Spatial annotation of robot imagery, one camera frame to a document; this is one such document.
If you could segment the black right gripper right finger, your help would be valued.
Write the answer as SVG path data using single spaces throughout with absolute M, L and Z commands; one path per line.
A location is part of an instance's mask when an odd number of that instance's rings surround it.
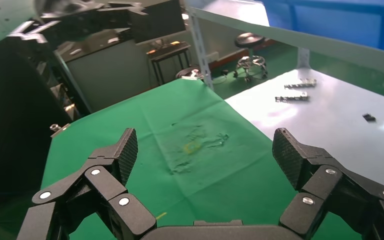
M 272 155 L 296 195 L 279 225 L 311 239 L 328 213 L 341 217 L 364 240 L 384 240 L 384 185 L 346 169 L 325 149 L 300 143 L 278 128 Z

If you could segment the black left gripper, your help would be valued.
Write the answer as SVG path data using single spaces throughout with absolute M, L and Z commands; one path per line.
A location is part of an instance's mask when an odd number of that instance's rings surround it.
M 22 22 L 8 34 L 9 38 L 59 45 L 61 34 L 78 39 L 102 31 L 99 13 L 148 15 L 141 2 L 131 1 L 36 0 L 34 10 L 43 24 L 34 20 Z

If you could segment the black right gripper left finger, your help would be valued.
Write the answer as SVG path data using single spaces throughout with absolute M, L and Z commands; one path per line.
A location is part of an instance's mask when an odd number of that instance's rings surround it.
M 94 150 L 79 170 L 39 190 L 17 238 L 67 240 L 96 214 L 116 239 L 141 239 L 157 221 L 126 187 L 137 155 L 136 131 L 127 128 L 115 144 Z

